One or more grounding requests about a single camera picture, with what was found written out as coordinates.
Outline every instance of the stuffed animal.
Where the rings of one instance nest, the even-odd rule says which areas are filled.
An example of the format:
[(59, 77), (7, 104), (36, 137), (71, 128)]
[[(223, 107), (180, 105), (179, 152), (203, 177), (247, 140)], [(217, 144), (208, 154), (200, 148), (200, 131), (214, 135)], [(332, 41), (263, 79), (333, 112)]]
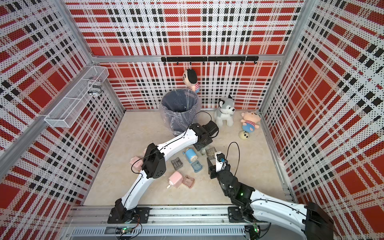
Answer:
[(259, 128), (259, 125), (256, 125), (260, 122), (261, 118), (254, 112), (241, 113), (243, 119), (240, 122), (243, 123), (243, 130), (246, 132), (253, 132), (256, 128)]
[(246, 131), (240, 131), (239, 132), (239, 138), (242, 140), (247, 140), (249, 137), (249, 133)]
[(223, 126), (223, 120), (226, 120), (227, 126), (231, 127), (233, 125), (233, 114), (235, 113), (235, 101), (231, 95), (228, 95), (228, 98), (218, 102), (218, 106), (214, 114), (216, 125), (221, 127)]
[(195, 70), (187, 69), (183, 73), (183, 82), (195, 93), (200, 92), (200, 85), (197, 82), (197, 75)]

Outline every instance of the wire mesh basket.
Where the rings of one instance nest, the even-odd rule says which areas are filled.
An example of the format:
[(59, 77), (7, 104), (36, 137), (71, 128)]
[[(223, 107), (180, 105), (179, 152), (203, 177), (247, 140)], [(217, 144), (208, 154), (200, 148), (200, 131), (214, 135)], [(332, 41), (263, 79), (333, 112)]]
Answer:
[(91, 100), (88, 90), (92, 82), (99, 80), (104, 82), (109, 73), (106, 67), (91, 66), (76, 83), (76, 85), (65, 95), (65, 97), (45, 117), (45, 121), (51, 127), (72, 127), (85, 106)]

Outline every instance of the toy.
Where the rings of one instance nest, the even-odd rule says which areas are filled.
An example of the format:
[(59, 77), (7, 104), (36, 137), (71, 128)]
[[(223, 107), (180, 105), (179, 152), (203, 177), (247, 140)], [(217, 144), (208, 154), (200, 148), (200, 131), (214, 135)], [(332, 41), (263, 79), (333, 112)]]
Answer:
[(215, 152), (216, 152), (215, 147), (211, 147), (209, 149), (206, 149), (205, 151), (207, 153), (207, 159), (208, 160), (214, 160), (215, 159)]
[(141, 171), (141, 166), (143, 165), (143, 160), (140, 159), (139, 157), (133, 157), (129, 161), (131, 165), (133, 165), (132, 169), (134, 169), (136, 172)]
[(243, 130), (246, 132), (253, 132), (256, 128), (259, 128), (259, 125), (256, 125), (260, 122), (261, 118), (254, 112), (241, 113), (243, 119), (240, 122), (243, 123)]
[(226, 120), (227, 126), (231, 127), (233, 125), (233, 114), (235, 113), (235, 101), (231, 95), (228, 95), (228, 98), (220, 100), (218, 105), (219, 107), (214, 114), (216, 125), (221, 127), (223, 126), (223, 120)]
[(203, 166), (200, 164), (199, 161), (194, 161), (192, 164), (191, 164), (192, 168), (195, 170), (195, 172), (199, 172)]
[(186, 69), (183, 73), (183, 82), (195, 93), (200, 92), (200, 85), (197, 82), (197, 75), (195, 70)]
[(101, 94), (101, 78), (90, 77), (88, 81), (88, 95), (97, 97)]
[(249, 137), (249, 133), (248, 132), (246, 132), (246, 131), (240, 131), (239, 132), (239, 138), (240, 139), (246, 140), (246, 139), (248, 139), (248, 137)]
[(189, 188), (192, 188), (194, 183), (195, 183), (195, 179), (193, 177), (190, 177), (188, 175), (186, 175), (184, 177), (184, 180), (182, 182), (185, 186), (189, 187)]
[(181, 173), (176, 171), (169, 177), (169, 180), (168, 180), (169, 185), (167, 188), (170, 188), (171, 186), (175, 186), (175, 188), (178, 188), (182, 183), (182, 181), (183, 181), (183, 176), (181, 175)]
[(192, 163), (197, 159), (197, 155), (195, 151), (191, 148), (187, 148), (187, 150), (183, 152), (183, 154), (185, 155), (189, 163)]
[(183, 167), (183, 163), (180, 160), (180, 158), (176, 158), (175, 160), (172, 160), (171, 163), (172, 163), (173, 167), (175, 168), (175, 170), (179, 170), (180, 168)]

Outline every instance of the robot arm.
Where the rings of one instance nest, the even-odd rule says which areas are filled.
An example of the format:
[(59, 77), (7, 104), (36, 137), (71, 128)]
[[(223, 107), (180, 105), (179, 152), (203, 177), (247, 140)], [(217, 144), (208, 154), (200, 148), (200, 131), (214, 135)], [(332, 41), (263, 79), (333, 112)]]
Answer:
[(212, 143), (212, 136), (218, 131), (217, 125), (210, 121), (206, 125), (192, 124), (184, 133), (159, 145), (151, 143), (143, 159), (142, 170), (129, 191), (116, 200), (108, 223), (124, 223), (133, 218), (135, 208), (150, 184), (166, 171), (165, 162), (175, 153), (193, 144), (197, 151)]
[(215, 153), (216, 166), (208, 160), (211, 179), (217, 178), (225, 196), (239, 207), (235, 220), (271, 222), (308, 240), (333, 239), (333, 220), (315, 203), (296, 204), (268, 196), (237, 180), (222, 152)]
[[(123, 206), (127, 210), (134, 209), (141, 196), (145, 193), (149, 185), (158, 177), (163, 175), (166, 171), (165, 162), (168, 161), (168, 159), (177, 153), (178, 151), (186, 148), (189, 145), (197, 143), (198, 136), (196, 135), (195, 131), (192, 129), (187, 129), (184, 133), (181, 135), (165, 142), (162, 144), (159, 144), (157, 147), (154, 144), (150, 144), (147, 148), (146, 156), (148, 158), (144, 158), (144, 163), (142, 166), (142, 170), (140, 171), (139, 176), (137, 177), (136, 181), (133, 183), (132, 187), (129, 189), (129, 191), (121, 198), (121, 201), (124, 203)], [(153, 169), (153, 164), (151, 165), (150, 161), (150, 155), (152, 152), (159, 149), (160, 156), (163, 155), (164, 161), (161, 159), (159, 163), (156, 166), (156, 169), (158, 169), (155, 173), (152, 173), (152, 171), (149, 171), (148, 169)]]

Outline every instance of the metal base rail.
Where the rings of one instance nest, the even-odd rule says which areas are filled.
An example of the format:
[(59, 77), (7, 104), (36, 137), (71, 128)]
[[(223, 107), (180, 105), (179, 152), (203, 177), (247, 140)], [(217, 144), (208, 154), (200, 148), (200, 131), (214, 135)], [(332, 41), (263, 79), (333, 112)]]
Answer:
[[(65, 221), (60, 239), (71, 237), (117, 236), (117, 227), (134, 227), (136, 223), (108, 224), (113, 206), (73, 207)], [(252, 223), (230, 223), (228, 207), (234, 205), (139, 205), (149, 207), (148, 223), (140, 236), (225, 236), (245, 235), (244, 227)], [(263, 228), (269, 223), (258, 222)], [(141, 227), (132, 232), (135, 236)]]

